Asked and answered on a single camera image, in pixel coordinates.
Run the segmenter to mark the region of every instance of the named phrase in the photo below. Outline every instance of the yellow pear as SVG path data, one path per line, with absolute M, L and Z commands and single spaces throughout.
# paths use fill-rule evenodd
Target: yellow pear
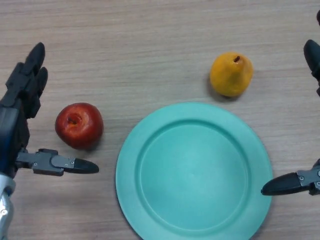
M 249 86 L 254 74 L 250 59 L 238 52 L 219 55 L 210 71 L 213 89 L 226 97 L 238 97 Z

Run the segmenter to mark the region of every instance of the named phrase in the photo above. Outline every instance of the black robotic finger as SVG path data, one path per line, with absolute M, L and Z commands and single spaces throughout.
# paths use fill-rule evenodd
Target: black robotic finger
M 39 84 L 38 96 L 40 98 L 48 81 L 48 70 L 45 67 L 42 67 L 40 69 L 39 73 L 36 76 L 36 81 Z
M 46 56 L 45 45 L 39 42 L 25 59 L 22 73 L 29 75 L 31 72 L 36 76 L 44 63 Z

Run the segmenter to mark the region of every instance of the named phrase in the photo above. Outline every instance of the pear stem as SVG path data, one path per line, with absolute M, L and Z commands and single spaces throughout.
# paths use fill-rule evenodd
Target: pear stem
M 237 63 L 237 62 L 239 62 L 239 60 L 240 60 L 240 56 L 237 56 L 233 61 L 234 61 L 235 63 Z

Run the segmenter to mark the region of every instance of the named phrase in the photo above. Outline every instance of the wooden table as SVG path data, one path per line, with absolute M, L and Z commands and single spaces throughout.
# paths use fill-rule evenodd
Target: wooden table
M 117 156 L 131 129 L 169 104 L 204 102 L 237 114 L 261 137 L 275 177 L 311 168 L 320 157 L 320 98 L 303 46 L 320 41 L 319 9 L 319 0 L 2 0 L 1 95 L 15 64 L 36 43 L 46 47 L 49 79 L 29 121 L 28 150 L 56 149 L 100 166 L 98 174 L 63 177 L 20 170 L 9 239 L 138 239 L 118 206 Z M 255 68 L 237 101 L 208 86 L 215 57 L 226 51 Z M 96 151 L 73 150 L 55 133 L 57 114 L 75 102 L 103 115 Z M 319 204 L 307 192 L 274 197 L 252 239 L 318 240 Z

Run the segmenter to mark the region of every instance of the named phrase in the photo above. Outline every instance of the plate center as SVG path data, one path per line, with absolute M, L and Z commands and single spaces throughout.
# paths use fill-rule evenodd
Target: plate center
M 138 184 L 149 213 L 191 231 L 231 219 L 248 189 L 246 159 L 239 149 L 227 132 L 205 122 L 165 127 L 140 159 Z

